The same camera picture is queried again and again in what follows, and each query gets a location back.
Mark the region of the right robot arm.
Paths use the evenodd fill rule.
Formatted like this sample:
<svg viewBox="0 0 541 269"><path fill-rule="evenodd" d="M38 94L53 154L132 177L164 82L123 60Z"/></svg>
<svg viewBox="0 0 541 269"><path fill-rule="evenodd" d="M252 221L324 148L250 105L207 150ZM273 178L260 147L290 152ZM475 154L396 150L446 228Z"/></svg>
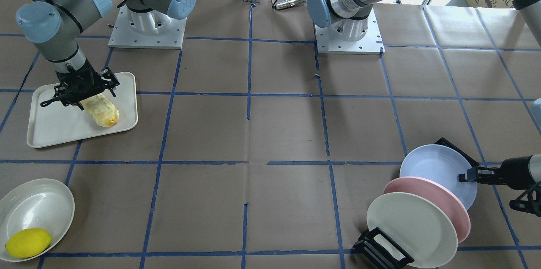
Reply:
<svg viewBox="0 0 541 269"><path fill-rule="evenodd" d="M188 15L197 0L123 0L110 46L180 49ZM52 63L59 80L54 95L41 103L59 101L83 110L83 100L120 84L109 67L96 71L76 38L113 8L112 0L32 0L16 13L16 22Z"/></svg>

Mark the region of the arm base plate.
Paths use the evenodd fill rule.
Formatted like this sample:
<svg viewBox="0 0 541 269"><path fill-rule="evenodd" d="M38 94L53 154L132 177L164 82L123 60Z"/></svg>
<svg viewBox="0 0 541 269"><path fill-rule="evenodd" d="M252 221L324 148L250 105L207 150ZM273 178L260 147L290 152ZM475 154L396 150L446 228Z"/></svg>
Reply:
<svg viewBox="0 0 541 269"><path fill-rule="evenodd" d="M120 7L108 45L112 48L182 49L187 19L158 11L135 13Z"/></svg>
<svg viewBox="0 0 541 269"><path fill-rule="evenodd" d="M314 26L321 54L380 55L385 53L374 9L364 19L337 19L326 28Z"/></svg>

